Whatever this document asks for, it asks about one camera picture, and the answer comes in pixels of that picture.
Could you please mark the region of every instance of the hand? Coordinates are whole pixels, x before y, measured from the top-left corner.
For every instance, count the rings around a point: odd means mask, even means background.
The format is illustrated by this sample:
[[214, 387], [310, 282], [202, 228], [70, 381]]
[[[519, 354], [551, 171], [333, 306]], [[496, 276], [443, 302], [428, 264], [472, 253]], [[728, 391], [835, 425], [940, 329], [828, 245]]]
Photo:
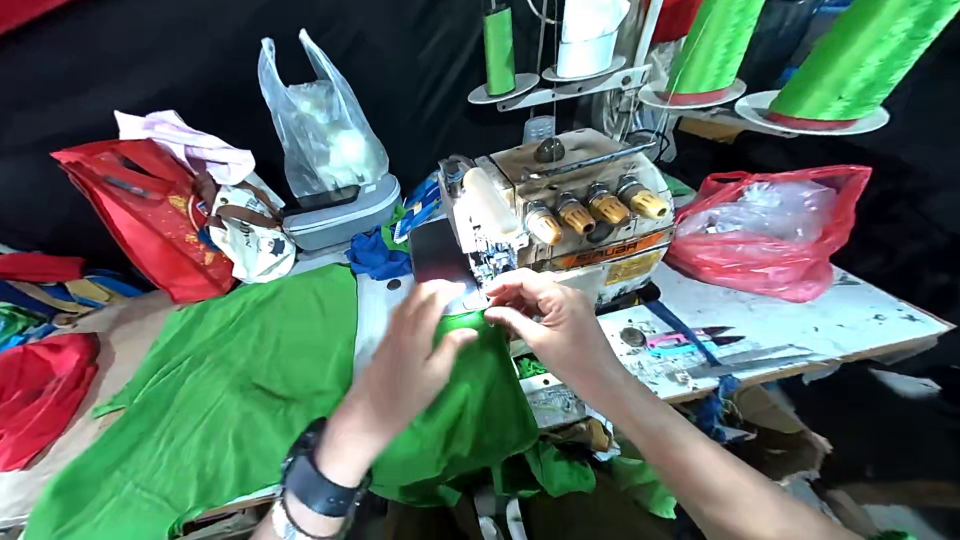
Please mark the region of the hand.
[[[603, 402], [611, 385], [633, 379], [583, 292], [529, 268], [497, 276], [485, 292], [491, 297], [487, 320], [514, 331], [550, 373], [588, 403]], [[532, 319], [537, 315], [539, 323]]]
[[380, 451], [446, 385], [457, 353], [477, 337], [459, 329], [433, 347], [444, 308], [463, 291], [461, 283], [422, 283], [396, 308], [371, 364], [327, 423], [315, 456], [327, 478], [358, 485]]

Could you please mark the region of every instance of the sewing machine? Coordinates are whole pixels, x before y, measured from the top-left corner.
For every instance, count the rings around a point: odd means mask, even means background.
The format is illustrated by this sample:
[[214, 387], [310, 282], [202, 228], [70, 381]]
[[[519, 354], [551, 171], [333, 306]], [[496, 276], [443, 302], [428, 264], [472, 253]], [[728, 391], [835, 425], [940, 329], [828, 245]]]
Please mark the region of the sewing machine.
[[425, 246], [411, 236], [418, 281], [450, 279], [459, 265], [482, 287], [529, 267], [557, 272], [598, 305], [641, 288], [674, 233], [670, 191], [641, 153], [653, 144], [582, 129], [476, 161], [441, 160], [443, 211], [467, 262], [450, 253], [452, 241]]

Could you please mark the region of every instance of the paint stains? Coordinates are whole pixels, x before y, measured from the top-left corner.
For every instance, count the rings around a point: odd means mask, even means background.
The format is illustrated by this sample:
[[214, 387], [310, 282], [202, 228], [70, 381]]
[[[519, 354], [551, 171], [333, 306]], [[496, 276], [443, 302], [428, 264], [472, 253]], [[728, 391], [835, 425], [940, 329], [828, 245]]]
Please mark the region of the paint stains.
[[171, 195], [167, 197], [167, 201], [175, 208], [180, 211], [180, 213], [186, 214], [186, 198], [180, 195]]
[[859, 285], [860, 282], [851, 277], [850, 274], [840, 274], [840, 277], [833, 282], [834, 285]]

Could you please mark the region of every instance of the red fabric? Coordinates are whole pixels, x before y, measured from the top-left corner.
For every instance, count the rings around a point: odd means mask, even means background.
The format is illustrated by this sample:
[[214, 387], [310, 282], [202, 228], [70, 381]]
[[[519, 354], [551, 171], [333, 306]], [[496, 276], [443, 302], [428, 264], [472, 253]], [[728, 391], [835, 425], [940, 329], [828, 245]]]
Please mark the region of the red fabric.
[[68, 333], [0, 353], [0, 471], [22, 468], [66, 429], [97, 373], [95, 333]]
[[0, 255], [0, 280], [18, 282], [72, 282], [84, 276], [84, 260], [42, 253]]
[[174, 302], [199, 302], [230, 290], [233, 263], [198, 238], [206, 216], [189, 204], [200, 200], [192, 199], [193, 175], [156, 143], [106, 140], [51, 156], [127, 257]]
[[833, 165], [774, 174], [711, 174], [701, 184], [696, 200], [677, 212], [678, 224], [688, 215], [737, 200], [747, 185], [803, 180], [837, 192], [833, 220], [812, 242], [790, 242], [745, 231], [676, 236], [664, 260], [702, 282], [789, 302], [813, 300], [833, 284], [830, 256], [850, 238], [856, 201], [872, 170], [861, 165]]
[[[703, 0], [663, 0], [651, 42], [665, 43], [689, 34], [701, 2]], [[645, 0], [645, 6], [650, 7], [650, 0]]]
[[0, 34], [33, 20], [70, 0], [3, 0], [0, 2]]

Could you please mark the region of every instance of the table surface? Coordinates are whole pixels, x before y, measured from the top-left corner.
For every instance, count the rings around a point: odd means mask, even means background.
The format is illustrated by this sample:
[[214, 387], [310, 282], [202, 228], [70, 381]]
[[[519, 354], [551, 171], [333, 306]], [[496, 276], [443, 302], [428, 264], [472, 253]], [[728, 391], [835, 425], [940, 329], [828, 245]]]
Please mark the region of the table surface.
[[[327, 250], [323, 257], [304, 260], [295, 273], [330, 262], [343, 261], [343, 252]], [[744, 384], [780, 379], [805, 371], [829, 368], [830, 364], [882, 354], [908, 352], [931, 341], [953, 325], [934, 317], [880, 289], [844, 272], [835, 270], [834, 286], [822, 297], [806, 304], [735, 291], [696, 282], [661, 264], [654, 272], [661, 301], [690, 327], [730, 326], [727, 335], [746, 339], [717, 352], [723, 359], [730, 352], [792, 344], [798, 349], [783, 355], [815, 353], [818, 361], [797, 362], [779, 368], [737, 373]], [[375, 321], [358, 321], [358, 356], [368, 356], [386, 330], [389, 311], [402, 299], [412, 280], [403, 280], [399, 290], [388, 291], [386, 282], [358, 281], [360, 304], [380, 306], [369, 310]], [[162, 321], [173, 307], [162, 293], [131, 299], [129, 305], [111, 307], [85, 317], [81, 331], [99, 331], [107, 361], [101, 361], [94, 391], [87, 396], [67, 432], [48, 453], [30, 469], [0, 473], [0, 527], [22, 524], [44, 483], [79, 455], [110, 423], [110, 418], [92, 419], [89, 410], [118, 391], [132, 376], [150, 343], [159, 333]], [[698, 398], [716, 386], [716, 379], [693, 380], [684, 377], [685, 368], [703, 362], [699, 355], [657, 359], [645, 349], [633, 347], [620, 338], [623, 329], [632, 327], [644, 334], [670, 331], [646, 307], [630, 307], [599, 317], [600, 325], [620, 360], [638, 379], [647, 383], [669, 402]], [[572, 421], [586, 415], [585, 404], [558, 381], [546, 388], [527, 387], [528, 401], [541, 427]], [[260, 501], [264, 494], [251, 494], [225, 507], [246, 506]], [[211, 510], [205, 515], [219, 513]]]
[[[794, 347], [765, 357], [812, 356], [780, 367], [735, 373], [744, 385], [921, 350], [954, 328], [836, 267], [833, 286], [804, 304], [697, 282], [666, 264], [654, 271], [653, 282], [660, 288], [660, 301], [691, 328], [729, 326], [733, 328], [723, 335], [745, 336], [715, 353], [721, 362], [730, 354], [782, 345]], [[687, 368], [705, 362], [699, 353], [657, 358], [620, 337], [625, 328], [645, 335], [671, 331], [646, 307], [629, 307], [601, 315], [599, 320], [620, 361], [667, 402], [694, 400], [716, 387], [717, 379], [691, 379], [686, 374]], [[584, 416], [583, 403], [565, 386], [550, 376], [534, 379], [536, 383], [523, 385], [541, 427]]]

